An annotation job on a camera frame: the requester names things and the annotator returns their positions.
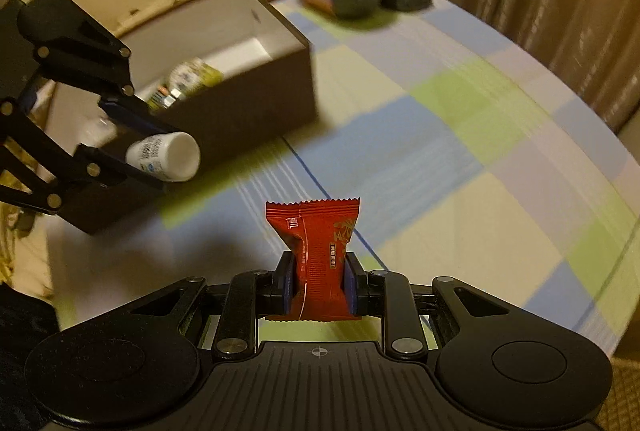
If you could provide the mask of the red snack packet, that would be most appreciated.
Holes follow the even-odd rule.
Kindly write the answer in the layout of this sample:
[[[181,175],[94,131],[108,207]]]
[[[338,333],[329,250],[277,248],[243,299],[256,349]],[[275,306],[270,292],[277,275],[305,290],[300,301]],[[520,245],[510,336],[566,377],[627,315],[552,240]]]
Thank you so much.
[[[297,292],[277,321],[351,321],[342,288],[347,245],[360,200],[268,202],[267,222],[293,252]]]

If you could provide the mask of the small white bottle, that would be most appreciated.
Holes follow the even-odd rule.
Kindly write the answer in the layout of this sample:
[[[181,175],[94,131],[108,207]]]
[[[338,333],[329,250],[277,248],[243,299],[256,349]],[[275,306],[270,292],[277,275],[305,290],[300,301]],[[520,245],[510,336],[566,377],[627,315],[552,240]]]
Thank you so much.
[[[186,132],[152,135],[132,144],[126,162],[163,182],[191,180],[201,163],[198,142]]]

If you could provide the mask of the green mentholatum blister card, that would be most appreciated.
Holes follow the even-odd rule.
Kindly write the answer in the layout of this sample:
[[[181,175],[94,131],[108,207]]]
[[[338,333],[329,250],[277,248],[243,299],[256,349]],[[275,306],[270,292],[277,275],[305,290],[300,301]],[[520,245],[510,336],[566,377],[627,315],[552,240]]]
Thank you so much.
[[[169,109],[224,79],[224,74],[201,58],[192,58],[175,66],[160,81],[146,100],[152,113]]]

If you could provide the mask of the checkered tablecloth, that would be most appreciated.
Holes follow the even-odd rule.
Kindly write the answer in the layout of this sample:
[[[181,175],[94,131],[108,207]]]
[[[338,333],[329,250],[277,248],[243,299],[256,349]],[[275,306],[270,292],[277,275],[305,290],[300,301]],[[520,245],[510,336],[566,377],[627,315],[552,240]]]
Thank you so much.
[[[356,198],[366,269],[456,277],[612,353],[639,299],[639,167],[600,118],[445,0],[358,22],[278,9],[311,42],[319,123],[111,232],[53,220],[61,325],[186,276],[270,269],[284,246],[267,202]]]

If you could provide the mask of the brown cardboard storage box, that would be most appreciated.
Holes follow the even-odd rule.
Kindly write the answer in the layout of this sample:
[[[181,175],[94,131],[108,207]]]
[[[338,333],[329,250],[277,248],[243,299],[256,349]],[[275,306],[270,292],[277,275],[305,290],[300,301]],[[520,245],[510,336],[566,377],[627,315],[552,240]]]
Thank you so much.
[[[134,91],[201,173],[316,121],[311,49],[265,0],[183,0],[119,33]]]

